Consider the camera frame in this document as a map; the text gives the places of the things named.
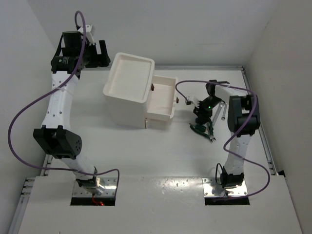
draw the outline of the purple cable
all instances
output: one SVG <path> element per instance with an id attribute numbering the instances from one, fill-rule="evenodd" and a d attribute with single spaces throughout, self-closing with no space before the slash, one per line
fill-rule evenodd
<path id="1" fill-rule="evenodd" d="M 270 181 L 271 181 L 270 172 L 269 172 L 264 166 L 262 166 L 261 164 L 259 164 L 259 163 L 257 163 L 257 162 L 253 162 L 253 161 L 248 160 L 248 159 L 246 159 L 246 158 L 243 158 L 243 157 L 240 156 L 239 154 L 237 154 L 237 153 L 235 153 L 235 152 L 233 152 L 233 151 L 230 151 L 230 150 L 226 149 L 227 145 L 231 142 L 231 140 L 233 140 L 234 137 L 236 137 L 236 136 L 243 130 L 243 128 L 244 128 L 244 127 L 246 126 L 246 124 L 248 123 L 248 121 L 251 119 L 251 117 L 252 117 L 252 115 L 253 115 L 253 113 L 254 113 L 256 107 L 257 107 L 257 102 L 258 102 L 258 97 L 257 97 L 257 95 L 255 94 L 255 92 L 253 92 L 252 90 L 249 90 L 249 89 L 244 89 L 244 88 L 229 86 L 229 85 L 226 85 L 226 84 L 214 83 L 214 82 L 210 82 L 210 81 L 204 81 L 204 80 L 183 80 L 183 81 L 178 82 L 178 83 L 175 85 L 175 89 L 177 90 L 177 92 L 178 92 L 179 94 L 181 94 L 182 97 L 184 97 L 185 100 L 187 100 L 186 96 L 184 96 L 184 95 L 178 90 L 178 88 L 177 88 L 177 86 L 178 86 L 179 84 L 182 84 L 182 83 L 207 83 L 207 84 L 219 85 L 219 86 L 228 87 L 228 88 L 231 88 L 231 89 L 238 89 L 238 90 L 247 91 L 247 92 L 249 92 L 249 93 L 251 93 L 251 94 L 253 95 L 253 97 L 254 97 L 253 107 L 252 107 L 252 109 L 251 109 L 251 111 L 250 111 L 250 113 L 249 113 L 247 119 L 246 119 L 245 122 L 242 124 L 242 126 L 240 126 L 240 128 L 230 137 L 230 139 L 228 139 L 227 142 L 225 142 L 225 144 L 223 145 L 223 149 L 224 149 L 226 152 L 228 152 L 228 153 L 230 153 L 230 154 L 232 154 L 232 155 L 235 155 L 236 157 L 241 158 L 243 161 L 249 162 L 249 163 L 251 163 L 251 164 L 254 164 L 254 165 L 258 166 L 258 167 L 263 168 L 263 169 L 265 170 L 265 172 L 267 173 L 267 175 L 268 175 L 268 181 L 267 181 L 266 185 L 265 185 L 262 189 L 260 189 L 260 190 L 258 190 L 258 191 L 256 191 L 256 192 L 254 192 L 254 193 L 252 193 L 252 194 L 248 194 L 248 195 L 246 195 L 246 196 L 240 196 L 240 197 L 220 198 L 220 199 L 218 199 L 218 200 L 238 199 L 238 198 L 242 198 L 242 197 L 250 197 L 250 196 L 256 195 L 256 194 L 262 192 L 263 190 L 265 190 L 265 189 L 268 187 L 268 185 L 269 185 L 269 183 L 270 183 Z"/>
<path id="2" fill-rule="evenodd" d="M 104 174 L 107 174 L 107 173 L 110 173 L 110 172 L 113 172 L 113 171 L 117 171 L 118 173 L 118 176 L 117 176 L 117 184 L 116 184 L 116 191 L 115 191 L 115 198 L 116 198 L 116 195 L 117 195 L 117 188 L 118 188 L 118 184 L 119 184 L 119 174 L 120 174 L 120 171 L 118 169 L 111 169 L 109 171 L 105 171 L 105 172 L 101 172 L 101 173 L 96 173 L 96 174 L 92 174 L 92 173 L 87 173 L 87 172 L 83 172 L 83 171 L 77 171 L 77 170 L 74 170 L 74 169 L 69 169 L 69 168 L 58 168 L 58 167 L 40 167 L 40 166 L 36 166 L 36 165 L 33 165 L 31 163 L 28 163 L 26 161 L 24 161 L 22 158 L 20 158 L 18 156 L 18 154 L 15 152 L 15 150 L 13 149 L 13 146 L 12 146 L 12 141 L 11 141 L 11 132 L 12 132 L 12 128 L 13 128 L 13 125 L 15 123 L 15 121 L 17 120 L 17 118 L 24 112 L 26 111 L 29 107 L 33 106 L 34 104 L 36 104 L 37 102 L 41 101 L 42 99 L 46 98 L 47 96 L 50 96 L 51 94 L 57 92 L 59 90 L 59 88 L 63 87 L 65 84 L 67 84 L 69 82 L 69 80 L 75 75 L 75 73 L 77 72 L 78 68 L 80 67 L 81 63 L 82 63 L 82 57 L 83 57 L 83 52 L 84 52 L 84 48 L 85 48 L 85 44 L 86 44 L 86 22 L 85 22 L 85 19 L 84 19 L 84 16 L 82 14 L 81 11 L 76 11 L 75 13 L 75 24 L 77 24 L 77 15 L 80 15 L 81 17 L 81 20 L 82 20 L 82 27 L 83 27 L 83 37 L 82 37 L 82 47 L 81 47 L 81 51 L 80 51 L 80 54 L 79 54 L 79 57 L 78 57 L 78 61 L 77 61 L 77 64 L 73 70 L 73 72 L 70 74 L 70 76 L 67 78 L 66 81 L 64 81 L 61 85 L 59 85 L 57 88 L 51 90 L 50 92 L 42 95 L 41 97 L 37 98 L 36 100 L 32 101 L 31 103 L 29 103 L 27 106 L 25 106 L 23 109 L 21 109 L 15 116 L 14 118 L 12 119 L 11 123 L 10 123 L 10 126 L 9 126 L 9 129 L 8 129 L 8 144 L 9 144 L 9 147 L 10 147 L 10 150 L 12 152 L 12 154 L 15 156 L 15 158 L 17 158 L 20 162 L 22 162 L 23 164 L 29 166 L 29 167 L 32 167 L 32 168 L 36 168 L 36 169 L 40 169 L 40 170 L 58 170 L 58 171 L 70 171 L 70 172 L 78 172 L 80 174 L 83 174 L 83 175 L 87 175 L 87 176 L 101 176 L 101 175 L 104 175 Z"/>

